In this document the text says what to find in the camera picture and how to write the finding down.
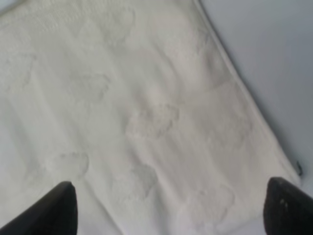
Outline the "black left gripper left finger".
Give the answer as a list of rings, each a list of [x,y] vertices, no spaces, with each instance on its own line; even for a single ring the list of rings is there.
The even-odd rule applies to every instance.
[[[63,181],[0,229],[2,235],[75,235],[78,231],[76,190]]]

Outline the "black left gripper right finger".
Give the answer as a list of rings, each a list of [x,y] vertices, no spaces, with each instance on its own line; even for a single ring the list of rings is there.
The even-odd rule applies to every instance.
[[[282,177],[270,178],[263,209],[268,235],[311,235],[313,199]]]

